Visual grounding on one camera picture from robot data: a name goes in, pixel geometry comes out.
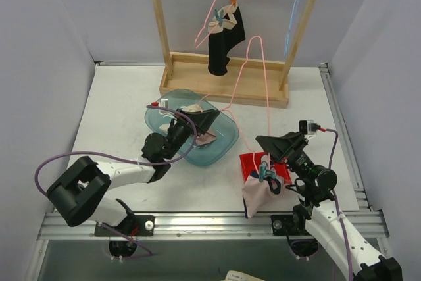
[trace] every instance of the white wall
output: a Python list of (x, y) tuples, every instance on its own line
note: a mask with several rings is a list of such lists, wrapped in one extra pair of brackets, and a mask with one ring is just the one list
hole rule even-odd
[[(71, 148), (94, 64), (61, 0), (0, 7), (0, 278), (22, 280), (48, 206), (34, 171)], [(46, 168), (44, 188), (64, 165)]]
[[(151, 0), (62, 0), (95, 60), (156, 62), (162, 51)], [(299, 64), (330, 61), (364, 0), (317, 0), (297, 54)], [(194, 52), (193, 42), (212, 0), (162, 0), (170, 48)], [(220, 0), (218, 6), (228, 0)], [(239, 0), (248, 38), (260, 34), (267, 59), (284, 59), (294, 0)], [(247, 43), (232, 51), (243, 57)], [(196, 51), (206, 53), (207, 42)], [(260, 58), (254, 45), (251, 56)]]
[(374, 207), (404, 280), (421, 280), (421, 0), (366, 0), (331, 73)]

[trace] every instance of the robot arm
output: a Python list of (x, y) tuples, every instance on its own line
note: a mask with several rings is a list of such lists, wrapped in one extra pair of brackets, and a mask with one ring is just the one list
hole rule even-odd
[(142, 149), (144, 161), (138, 165), (96, 163), (88, 156), (80, 157), (54, 182), (46, 196), (69, 226), (80, 225), (89, 219), (106, 223), (124, 234), (133, 230), (136, 226), (133, 212), (123, 201), (104, 197), (107, 190), (160, 180), (171, 167), (166, 159), (173, 158), (194, 135), (189, 121), (200, 136), (207, 132), (220, 114), (212, 109), (188, 113), (178, 109), (175, 113), (166, 136), (159, 133), (147, 136)]
[[(308, 144), (304, 134), (290, 132), (280, 138), (257, 136), (256, 140), (274, 161), (285, 163), (304, 183), (300, 186), (296, 181), (292, 185), (302, 199), (294, 207), (292, 222), (283, 222), (283, 226), (294, 232), (306, 231), (316, 238), (345, 276), (348, 275), (349, 263), (352, 263), (354, 281), (402, 280), (398, 262), (394, 258), (382, 257), (342, 212), (338, 216), (332, 194), (337, 184), (336, 173), (315, 165), (304, 153), (303, 148)], [(349, 244), (349, 255), (345, 240)]]

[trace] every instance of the pink cloth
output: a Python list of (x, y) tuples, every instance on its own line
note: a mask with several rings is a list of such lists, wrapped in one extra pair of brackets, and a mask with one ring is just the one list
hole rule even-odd
[[(277, 176), (276, 179), (279, 181), (281, 186), (284, 184), (284, 179), (282, 177)], [(273, 179), (269, 179), (268, 181), (271, 181), (275, 188), (277, 187)], [(262, 182), (259, 182), (258, 178), (251, 175), (247, 177), (243, 187), (243, 198), (247, 218), (253, 217), (253, 215), (256, 214), (260, 207), (262, 207), (267, 201), (279, 196), (279, 194), (274, 194), (270, 190), (268, 181), (265, 179)]]

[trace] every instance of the wooden frame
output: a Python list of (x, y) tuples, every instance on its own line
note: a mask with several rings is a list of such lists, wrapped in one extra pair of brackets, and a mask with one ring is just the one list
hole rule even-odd
[[(286, 108), (289, 101), (287, 78), (304, 35), (316, 0), (307, 0), (303, 14), (285, 62), (266, 61), (268, 73), (268, 90), (271, 107)], [(234, 85), (241, 65), (245, 59), (231, 58), (227, 65), (228, 73), (224, 76), (213, 76), (207, 70), (208, 55), (171, 52), (166, 34), (164, 11), (161, 0), (153, 0), (159, 39), (164, 55), (165, 71), (162, 75), (159, 91), (161, 95), (174, 89), (189, 89), (199, 95), (207, 95), (208, 100), (228, 102), (231, 99)], [(249, 60), (243, 69), (237, 87), (234, 103), (266, 106), (266, 90), (262, 70), (262, 60)]]

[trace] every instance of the black cloth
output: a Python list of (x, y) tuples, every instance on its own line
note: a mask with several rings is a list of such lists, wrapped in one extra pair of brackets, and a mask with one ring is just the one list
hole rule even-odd
[(211, 33), (209, 35), (209, 63), (208, 70), (212, 75), (223, 76), (227, 73), (224, 33)]
[[(231, 30), (224, 28), (222, 32), (210, 34), (209, 36), (208, 70), (215, 76), (223, 76), (227, 73), (226, 65), (230, 61), (230, 58), (227, 57), (228, 52), (242, 41), (245, 41), (243, 17), (239, 7), (233, 12), (233, 15), (237, 20), (237, 24)], [(228, 20), (229, 15), (225, 14), (224, 19)]]
[(240, 44), (242, 41), (245, 41), (245, 31), (243, 17), (239, 7), (233, 12), (234, 18), (237, 20), (237, 24), (231, 29), (224, 29), (225, 37), (225, 50), (226, 53), (230, 52), (236, 45)]

